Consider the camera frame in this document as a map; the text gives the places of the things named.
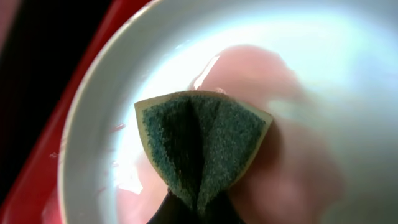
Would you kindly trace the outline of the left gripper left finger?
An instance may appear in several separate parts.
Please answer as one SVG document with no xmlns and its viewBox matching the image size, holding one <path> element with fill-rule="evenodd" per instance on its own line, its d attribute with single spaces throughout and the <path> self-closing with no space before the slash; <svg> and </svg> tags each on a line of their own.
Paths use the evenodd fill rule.
<svg viewBox="0 0 398 224">
<path fill-rule="evenodd" d="M 171 191 L 147 224 L 191 224 L 195 214 Z"/>
</svg>

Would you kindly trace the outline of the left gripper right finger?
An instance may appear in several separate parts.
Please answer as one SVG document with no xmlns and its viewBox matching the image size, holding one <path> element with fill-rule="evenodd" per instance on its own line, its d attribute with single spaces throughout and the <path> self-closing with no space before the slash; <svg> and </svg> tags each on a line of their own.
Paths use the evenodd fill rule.
<svg viewBox="0 0 398 224">
<path fill-rule="evenodd" d="M 225 191 L 207 203 L 198 217 L 201 224 L 245 224 Z"/>
</svg>

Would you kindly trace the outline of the green yellow sponge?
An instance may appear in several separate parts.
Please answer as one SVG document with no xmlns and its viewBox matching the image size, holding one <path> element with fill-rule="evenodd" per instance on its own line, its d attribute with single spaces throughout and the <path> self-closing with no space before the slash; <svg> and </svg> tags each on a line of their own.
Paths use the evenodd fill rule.
<svg viewBox="0 0 398 224">
<path fill-rule="evenodd" d="M 269 113 L 212 91 L 180 91 L 134 107 L 148 160 L 201 216 L 246 173 L 273 122 Z"/>
</svg>

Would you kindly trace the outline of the light blue plate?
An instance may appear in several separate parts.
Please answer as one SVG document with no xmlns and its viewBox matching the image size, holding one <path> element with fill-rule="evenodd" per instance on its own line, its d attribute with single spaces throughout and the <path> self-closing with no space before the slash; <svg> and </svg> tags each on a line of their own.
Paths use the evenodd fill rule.
<svg viewBox="0 0 398 224">
<path fill-rule="evenodd" d="M 64 223 L 141 222 L 134 104 L 181 91 L 215 55 L 278 53 L 305 95 L 273 113 L 325 135 L 346 182 L 323 223 L 397 222 L 397 2 L 151 1 L 107 41 L 72 101 L 60 145 Z"/>
</svg>

